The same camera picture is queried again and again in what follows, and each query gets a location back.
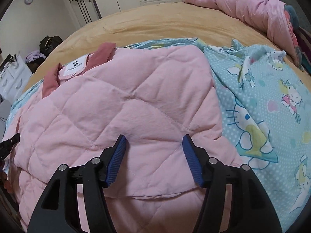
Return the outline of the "blue Hello Kitty blanket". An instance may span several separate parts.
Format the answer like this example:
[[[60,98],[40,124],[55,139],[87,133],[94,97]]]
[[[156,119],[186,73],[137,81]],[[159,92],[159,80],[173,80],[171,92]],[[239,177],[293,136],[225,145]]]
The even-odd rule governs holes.
[[[234,39],[231,47],[216,47],[197,38],[177,38],[123,48],[186,45],[199,48],[207,58],[222,115],[222,133],[237,150],[241,164],[253,169],[282,230],[288,230],[310,198],[310,91],[284,62],[285,52],[266,45],[243,46]],[[114,43],[104,43],[97,50],[102,46],[109,57],[119,49]],[[97,50],[58,65],[65,76],[77,76],[80,58]],[[31,90],[21,107],[55,68]]]

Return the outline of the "tan bed cover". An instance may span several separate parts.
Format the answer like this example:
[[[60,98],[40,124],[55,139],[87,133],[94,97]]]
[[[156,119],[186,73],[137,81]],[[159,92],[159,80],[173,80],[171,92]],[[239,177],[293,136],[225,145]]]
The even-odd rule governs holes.
[[[261,44],[280,49],[264,33],[219,10],[181,2],[147,5],[106,16],[74,32],[39,66],[24,90],[56,65],[92,53],[104,42],[123,47],[153,39],[192,37],[213,46],[229,46],[234,38],[244,46]]]

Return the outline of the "purple clothes pile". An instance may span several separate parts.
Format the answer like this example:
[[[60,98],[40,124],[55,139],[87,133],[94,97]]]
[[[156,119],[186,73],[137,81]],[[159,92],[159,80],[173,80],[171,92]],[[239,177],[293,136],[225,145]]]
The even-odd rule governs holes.
[[[29,64],[31,62],[36,61],[39,58],[46,59],[46,56],[43,53],[41,53],[40,50],[34,50],[26,56],[25,62]]]

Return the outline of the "pink crumpled comforter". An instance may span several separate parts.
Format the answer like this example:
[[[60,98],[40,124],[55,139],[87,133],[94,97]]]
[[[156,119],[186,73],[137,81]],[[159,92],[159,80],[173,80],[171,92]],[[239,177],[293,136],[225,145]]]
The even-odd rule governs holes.
[[[230,17],[265,33],[275,45],[285,50],[297,67],[301,51],[295,30],[299,20],[295,9],[280,0],[182,0],[184,3],[221,10]]]

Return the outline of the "white drawer cabinet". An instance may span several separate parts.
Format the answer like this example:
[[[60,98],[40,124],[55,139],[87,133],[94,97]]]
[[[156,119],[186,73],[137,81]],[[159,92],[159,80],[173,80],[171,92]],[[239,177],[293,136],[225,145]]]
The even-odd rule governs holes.
[[[33,73],[20,55],[14,55],[1,72],[1,96],[11,104],[23,93]]]

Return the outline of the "white bedroom door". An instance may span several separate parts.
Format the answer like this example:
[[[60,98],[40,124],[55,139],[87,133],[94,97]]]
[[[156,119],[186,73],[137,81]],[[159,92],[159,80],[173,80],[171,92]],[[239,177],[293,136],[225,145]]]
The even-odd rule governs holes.
[[[64,2],[77,30],[101,18],[95,0],[78,0],[76,2],[64,0]]]

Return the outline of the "pink quilted jacket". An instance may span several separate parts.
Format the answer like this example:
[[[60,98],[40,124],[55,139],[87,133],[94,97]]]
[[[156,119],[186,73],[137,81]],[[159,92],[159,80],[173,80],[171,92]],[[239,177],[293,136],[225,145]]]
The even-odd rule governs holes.
[[[192,232],[204,199],[182,150],[196,146],[226,165],[241,158],[222,133],[210,64],[193,46],[100,47],[77,76],[58,65],[21,107],[5,139],[21,135],[9,178],[23,228],[59,165],[84,165],[125,135],[126,150],[105,199],[117,232]]]

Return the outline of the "black bag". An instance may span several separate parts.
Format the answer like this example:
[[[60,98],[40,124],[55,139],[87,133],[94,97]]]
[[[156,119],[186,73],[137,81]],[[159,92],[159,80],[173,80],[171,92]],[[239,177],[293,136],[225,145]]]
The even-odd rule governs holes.
[[[50,53],[56,49],[63,40],[59,36],[46,36],[42,41],[40,41],[39,44],[39,50],[42,54],[44,54],[46,57],[50,55]]]

